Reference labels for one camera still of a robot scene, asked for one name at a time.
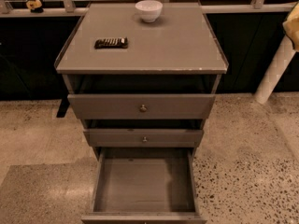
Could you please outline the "brass middle drawer knob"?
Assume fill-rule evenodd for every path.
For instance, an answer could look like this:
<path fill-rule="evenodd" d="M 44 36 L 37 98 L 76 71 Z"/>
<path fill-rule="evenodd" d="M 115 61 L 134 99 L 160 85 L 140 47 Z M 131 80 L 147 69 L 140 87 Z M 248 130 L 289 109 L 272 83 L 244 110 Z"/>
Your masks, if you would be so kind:
<path fill-rule="evenodd" d="M 148 143 L 148 138 L 146 137 L 146 136 L 144 136 L 143 138 L 142 138 L 142 143 Z"/>

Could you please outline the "grey drawer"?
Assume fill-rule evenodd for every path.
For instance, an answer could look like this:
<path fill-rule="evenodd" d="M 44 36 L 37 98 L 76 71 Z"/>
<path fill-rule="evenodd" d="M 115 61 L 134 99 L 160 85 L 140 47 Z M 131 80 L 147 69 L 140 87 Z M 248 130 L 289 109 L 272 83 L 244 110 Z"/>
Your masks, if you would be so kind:
<path fill-rule="evenodd" d="M 100 151 L 91 211 L 84 224 L 206 224 L 189 148 Z"/>
<path fill-rule="evenodd" d="M 78 119 L 207 119 L 211 94 L 69 94 Z M 142 113 L 139 107 L 145 105 Z"/>
<path fill-rule="evenodd" d="M 204 132 L 184 129 L 86 129 L 91 147 L 197 147 Z M 142 143 L 146 136 L 148 143 Z"/>

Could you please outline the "grey top drawer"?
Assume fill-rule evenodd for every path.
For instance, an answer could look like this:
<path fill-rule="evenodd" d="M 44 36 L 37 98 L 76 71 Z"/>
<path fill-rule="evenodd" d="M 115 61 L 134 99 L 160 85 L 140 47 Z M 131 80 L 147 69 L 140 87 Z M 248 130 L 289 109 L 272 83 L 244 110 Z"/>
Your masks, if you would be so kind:
<path fill-rule="evenodd" d="M 69 94 L 78 119 L 207 119 L 211 94 Z M 145 105 L 142 113 L 139 107 Z"/>

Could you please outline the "brass drawer knob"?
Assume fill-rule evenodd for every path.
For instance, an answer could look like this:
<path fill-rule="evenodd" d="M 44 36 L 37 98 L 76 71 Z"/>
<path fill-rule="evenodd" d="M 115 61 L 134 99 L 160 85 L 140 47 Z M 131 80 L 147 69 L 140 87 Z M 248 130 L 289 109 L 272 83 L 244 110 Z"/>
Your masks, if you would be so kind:
<path fill-rule="evenodd" d="M 148 138 L 146 137 L 146 136 L 144 136 L 143 138 L 142 138 L 142 143 L 148 143 Z"/>
<path fill-rule="evenodd" d="M 146 107 L 145 105 L 141 105 L 141 106 L 139 107 L 139 111 L 142 112 L 142 113 L 146 112 L 147 110 L 148 110 L 148 109 L 147 109 L 147 107 Z"/>

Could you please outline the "grey bottom drawer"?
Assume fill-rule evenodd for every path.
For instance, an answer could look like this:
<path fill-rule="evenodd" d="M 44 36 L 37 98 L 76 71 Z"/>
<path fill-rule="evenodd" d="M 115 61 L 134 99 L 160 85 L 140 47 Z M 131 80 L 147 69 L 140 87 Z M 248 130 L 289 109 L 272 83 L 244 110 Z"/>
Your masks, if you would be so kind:
<path fill-rule="evenodd" d="M 84 224 L 206 224 L 189 148 L 100 151 L 91 211 Z"/>

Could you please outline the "yellow sponge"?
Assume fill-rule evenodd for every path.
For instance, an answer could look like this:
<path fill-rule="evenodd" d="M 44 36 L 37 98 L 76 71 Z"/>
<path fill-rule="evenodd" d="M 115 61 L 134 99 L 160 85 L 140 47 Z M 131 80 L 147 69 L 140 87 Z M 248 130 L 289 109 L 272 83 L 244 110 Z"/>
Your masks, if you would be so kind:
<path fill-rule="evenodd" d="M 299 3 L 293 7 L 282 25 L 285 35 L 292 42 L 293 49 L 299 52 Z"/>

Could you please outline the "dark snack bar packet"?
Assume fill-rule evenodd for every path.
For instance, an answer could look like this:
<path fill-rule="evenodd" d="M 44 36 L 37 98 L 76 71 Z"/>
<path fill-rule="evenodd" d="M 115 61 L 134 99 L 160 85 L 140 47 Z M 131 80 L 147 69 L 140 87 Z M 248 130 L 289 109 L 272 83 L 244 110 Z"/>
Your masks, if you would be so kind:
<path fill-rule="evenodd" d="M 95 49 L 126 49 L 128 47 L 127 37 L 101 38 L 95 41 Z"/>

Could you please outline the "small yellow black object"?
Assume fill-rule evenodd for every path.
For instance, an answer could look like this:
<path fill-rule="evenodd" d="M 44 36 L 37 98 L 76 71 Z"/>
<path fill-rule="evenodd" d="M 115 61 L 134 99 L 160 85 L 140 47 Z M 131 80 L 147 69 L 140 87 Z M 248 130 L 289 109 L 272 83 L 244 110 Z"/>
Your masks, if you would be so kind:
<path fill-rule="evenodd" d="M 40 0 L 28 0 L 26 6 L 32 13 L 43 12 L 42 2 Z"/>

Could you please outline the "white diagonal pillar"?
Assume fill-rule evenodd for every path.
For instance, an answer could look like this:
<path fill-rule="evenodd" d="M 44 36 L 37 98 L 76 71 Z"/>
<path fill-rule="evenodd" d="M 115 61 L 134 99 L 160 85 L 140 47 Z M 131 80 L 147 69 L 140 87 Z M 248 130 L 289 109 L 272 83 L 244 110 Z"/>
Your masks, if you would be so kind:
<path fill-rule="evenodd" d="M 254 94 L 255 100 L 259 104 L 263 105 L 267 102 L 295 53 L 296 51 L 292 48 L 291 40 L 284 36 Z"/>

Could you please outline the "grey middle drawer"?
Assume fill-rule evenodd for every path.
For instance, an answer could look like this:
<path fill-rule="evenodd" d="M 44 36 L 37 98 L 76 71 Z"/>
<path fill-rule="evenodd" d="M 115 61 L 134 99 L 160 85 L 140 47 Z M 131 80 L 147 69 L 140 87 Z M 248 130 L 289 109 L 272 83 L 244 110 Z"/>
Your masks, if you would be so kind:
<path fill-rule="evenodd" d="M 86 129 L 91 147 L 197 147 L 204 132 L 184 129 Z M 146 136 L 148 143 L 142 143 Z"/>

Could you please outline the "white ceramic bowl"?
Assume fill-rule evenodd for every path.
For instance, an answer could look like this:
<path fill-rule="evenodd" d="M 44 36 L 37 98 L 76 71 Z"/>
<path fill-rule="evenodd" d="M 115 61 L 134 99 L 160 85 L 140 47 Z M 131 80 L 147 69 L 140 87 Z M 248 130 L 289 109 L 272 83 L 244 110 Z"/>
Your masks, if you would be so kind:
<path fill-rule="evenodd" d="M 163 4 L 156 0 L 143 0 L 135 4 L 135 8 L 144 22 L 155 22 L 161 15 Z"/>

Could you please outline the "grey drawer cabinet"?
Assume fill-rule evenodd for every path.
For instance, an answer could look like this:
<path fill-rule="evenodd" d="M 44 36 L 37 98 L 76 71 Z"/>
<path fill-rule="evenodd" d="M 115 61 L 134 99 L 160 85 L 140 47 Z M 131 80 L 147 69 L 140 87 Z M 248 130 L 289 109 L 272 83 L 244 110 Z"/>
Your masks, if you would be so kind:
<path fill-rule="evenodd" d="M 95 49 L 127 37 L 126 49 Z M 228 64 L 196 3 L 168 3 L 152 23 L 132 4 L 93 4 L 58 63 L 69 94 L 211 94 Z M 207 119 L 79 119 L 86 129 L 202 130 Z"/>

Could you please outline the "brass top drawer knob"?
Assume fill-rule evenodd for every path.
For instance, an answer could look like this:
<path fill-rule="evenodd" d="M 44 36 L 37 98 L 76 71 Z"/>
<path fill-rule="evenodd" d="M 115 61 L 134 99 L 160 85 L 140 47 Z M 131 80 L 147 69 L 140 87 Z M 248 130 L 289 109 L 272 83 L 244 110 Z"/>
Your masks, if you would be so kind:
<path fill-rule="evenodd" d="M 141 105 L 141 106 L 139 107 L 139 111 L 142 112 L 142 113 L 146 112 L 147 110 L 148 110 L 148 109 L 147 109 L 147 107 L 146 107 L 145 105 Z"/>

